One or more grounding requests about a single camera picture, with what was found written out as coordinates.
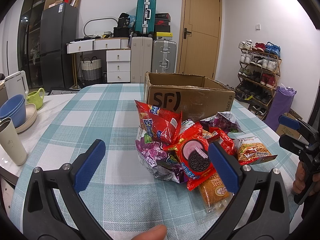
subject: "checkered tablecloth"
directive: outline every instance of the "checkered tablecloth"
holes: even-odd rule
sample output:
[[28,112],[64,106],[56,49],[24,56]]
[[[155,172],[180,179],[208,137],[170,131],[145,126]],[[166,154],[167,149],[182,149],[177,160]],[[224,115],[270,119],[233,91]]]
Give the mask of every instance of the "checkered tablecloth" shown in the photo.
[[[72,163],[97,138],[105,142],[106,155],[80,196],[113,239],[131,239],[158,224],[168,227],[167,239],[199,239],[212,226],[218,214],[206,215],[197,189],[190,192],[185,184],[154,179],[140,164],[135,147],[139,118],[134,99],[143,99],[143,84],[94,85],[82,89],[68,102],[39,139],[19,177],[10,219],[20,230],[33,168],[51,170]],[[232,112],[244,133],[231,137],[256,135],[271,153],[278,154],[276,160],[253,168],[280,169],[293,217],[298,206],[290,191],[298,159],[281,149],[278,135],[239,103],[233,103]],[[75,227],[59,191],[55,193],[67,223]],[[254,192],[246,212],[256,198]]]

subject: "beige plate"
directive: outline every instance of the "beige plate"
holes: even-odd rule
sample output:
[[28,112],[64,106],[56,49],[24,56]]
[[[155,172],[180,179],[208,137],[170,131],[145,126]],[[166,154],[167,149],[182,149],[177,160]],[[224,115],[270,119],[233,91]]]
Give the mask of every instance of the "beige plate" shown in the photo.
[[23,125],[16,128],[17,133],[21,133],[28,129],[36,120],[37,118],[37,109],[35,104],[26,104],[26,121]]

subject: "human hand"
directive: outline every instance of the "human hand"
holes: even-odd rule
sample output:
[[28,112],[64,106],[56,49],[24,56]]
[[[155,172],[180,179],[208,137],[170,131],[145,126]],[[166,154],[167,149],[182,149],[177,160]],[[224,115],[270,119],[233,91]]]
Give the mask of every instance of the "human hand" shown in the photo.
[[167,227],[165,225],[157,225],[146,232],[143,232],[132,240],[163,240],[167,235]]
[[[302,190],[305,188],[304,177],[306,175],[306,171],[302,166],[303,162],[298,163],[297,172],[296,172],[296,180],[293,182],[293,191],[295,193],[300,194]],[[310,191],[309,196],[312,196],[314,193],[320,190],[320,173],[314,174],[312,180],[316,182],[313,189]]]

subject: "refrigerator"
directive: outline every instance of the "refrigerator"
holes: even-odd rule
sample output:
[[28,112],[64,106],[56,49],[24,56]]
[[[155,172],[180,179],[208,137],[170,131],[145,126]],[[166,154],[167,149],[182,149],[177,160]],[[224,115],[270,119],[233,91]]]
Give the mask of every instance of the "refrigerator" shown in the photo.
[[45,91],[73,84],[72,57],[67,43],[76,38],[78,9],[68,3],[44,10],[40,27],[40,65]]

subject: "metal bolt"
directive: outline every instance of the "metal bolt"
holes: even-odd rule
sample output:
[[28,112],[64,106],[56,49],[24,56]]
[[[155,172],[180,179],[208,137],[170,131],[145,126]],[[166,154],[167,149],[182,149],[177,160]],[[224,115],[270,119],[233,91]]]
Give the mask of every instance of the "metal bolt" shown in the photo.
[[71,167],[70,163],[65,163],[65,164],[62,165],[62,169],[65,170],[65,171],[70,169],[70,167]]
[[280,171],[277,168],[274,168],[272,171],[273,171],[274,174],[280,174]]
[[251,171],[251,166],[250,165],[243,165],[242,166],[244,171]]
[[33,172],[34,173],[38,173],[40,171],[40,167],[35,167],[34,169],[33,169]]

